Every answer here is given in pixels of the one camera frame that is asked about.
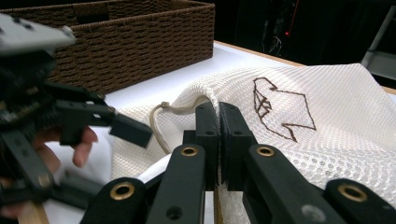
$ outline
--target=white mesh bag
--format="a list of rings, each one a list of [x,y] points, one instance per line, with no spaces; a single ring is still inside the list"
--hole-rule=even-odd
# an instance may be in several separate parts
[[[171,106],[199,96],[218,113],[219,102],[238,106],[258,142],[279,148],[312,184],[349,178],[396,206],[396,105],[360,64],[239,68],[197,79]],[[122,113],[149,124],[154,106]],[[193,110],[174,112],[153,120],[170,150],[195,129]],[[140,175],[165,155],[155,139],[146,150],[116,139],[113,151],[113,178]],[[224,223],[248,223],[241,194],[219,189]]]

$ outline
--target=basket handle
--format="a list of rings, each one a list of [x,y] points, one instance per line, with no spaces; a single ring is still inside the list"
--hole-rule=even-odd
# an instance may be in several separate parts
[[[109,20],[105,3],[83,3],[73,4],[72,6],[79,24]]]

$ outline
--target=human hand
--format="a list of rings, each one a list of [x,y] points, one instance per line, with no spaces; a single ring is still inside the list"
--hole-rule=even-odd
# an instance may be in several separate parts
[[[33,148],[37,154],[41,157],[43,162],[47,165],[52,173],[55,173],[61,162],[56,157],[55,153],[47,147],[47,142],[58,142],[61,137],[61,130],[59,128],[52,128],[45,131],[39,132],[32,142]],[[72,148],[75,150],[73,155],[73,163],[77,167],[83,167],[90,154],[93,142],[97,142],[98,137],[96,133],[89,127],[86,127],[81,137],[81,143]],[[0,182],[3,186],[9,186],[11,181],[0,177]],[[17,203],[8,206],[3,206],[0,209],[1,217],[17,218],[22,213],[25,207],[25,203]]]

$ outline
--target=brass ring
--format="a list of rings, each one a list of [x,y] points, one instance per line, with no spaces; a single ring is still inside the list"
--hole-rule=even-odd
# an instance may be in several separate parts
[[[348,192],[349,190],[352,190],[356,195],[351,194],[350,192]],[[361,190],[360,188],[354,186],[354,185],[340,185],[338,186],[338,191],[340,191],[340,193],[348,198],[349,200],[358,202],[358,203],[362,203],[364,201],[367,200],[367,194],[364,193],[363,190]]]
[[[110,191],[110,197],[116,201],[124,200],[134,194],[134,185],[130,182],[119,183]]]
[[[181,155],[183,156],[195,156],[198,153],[198,149],[195,147],[185,147],[181,149]]]
[[[272,157],[275,155],[275,152],[269,147],[258,147],[257,153],[264,157]]]

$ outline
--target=brown woven basket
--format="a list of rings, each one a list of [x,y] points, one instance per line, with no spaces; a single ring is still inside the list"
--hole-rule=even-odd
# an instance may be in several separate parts
[[[213,4],[118,0],[1,12],[69,26],[77,44],[57,49],[49,80],[89,91],[116,91],[213,55]]]

